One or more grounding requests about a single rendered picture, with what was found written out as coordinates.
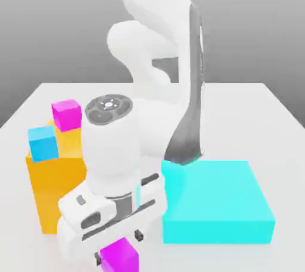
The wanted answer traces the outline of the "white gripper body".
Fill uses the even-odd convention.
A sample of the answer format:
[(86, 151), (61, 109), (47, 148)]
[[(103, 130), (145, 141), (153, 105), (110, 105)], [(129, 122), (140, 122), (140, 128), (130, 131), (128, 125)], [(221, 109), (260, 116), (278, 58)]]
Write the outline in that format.
[(146, 177), (134, 192), (104, 197), (91, 191), (86, 181), (58, 202), (58, 247), (70, 262), (88, 260), (94, 253), (148, 225), (166, 212), (165, 179)]

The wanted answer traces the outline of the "large cyan box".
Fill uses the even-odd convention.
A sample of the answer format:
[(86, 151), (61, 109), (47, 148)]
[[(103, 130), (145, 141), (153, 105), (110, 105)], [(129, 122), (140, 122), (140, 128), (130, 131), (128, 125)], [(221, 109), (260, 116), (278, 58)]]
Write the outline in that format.
[(166, 244), (269, 244), (275, 217), (247, 161), (164, 161)]

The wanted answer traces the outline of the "small magenta cube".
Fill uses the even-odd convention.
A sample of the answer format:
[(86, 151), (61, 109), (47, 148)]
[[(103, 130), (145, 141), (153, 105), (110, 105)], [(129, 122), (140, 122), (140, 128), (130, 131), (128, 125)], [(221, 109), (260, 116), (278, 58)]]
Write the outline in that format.
[(74, 99), (51, 104), (54, 124), (60, 132), (67, 132), (81, 127), (81, 106)]
[(125, 238), (100, 250), (103, 272), (139, 272), (139, 254)]

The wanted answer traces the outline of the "small blue cube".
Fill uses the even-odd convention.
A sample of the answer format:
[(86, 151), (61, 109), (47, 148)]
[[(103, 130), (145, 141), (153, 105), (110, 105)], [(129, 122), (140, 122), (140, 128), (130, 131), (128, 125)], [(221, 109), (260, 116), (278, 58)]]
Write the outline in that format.
[(34, 163), (59, 157), (57, 138), (52, 125), (29, 129), (27, 134)]

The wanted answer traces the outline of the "large orange box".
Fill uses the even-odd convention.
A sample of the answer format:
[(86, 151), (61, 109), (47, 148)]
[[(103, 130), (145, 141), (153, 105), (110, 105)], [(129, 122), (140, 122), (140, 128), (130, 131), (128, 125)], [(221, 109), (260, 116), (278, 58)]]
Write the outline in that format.
[(58, 201), (86, 176), (80, 141), (81, 129), (61, 132), (54, 128), (59, 157), (34, 163), (29, 152), (26, 164), (36, 202), (42, 233), (55, 235), (61, 216)]

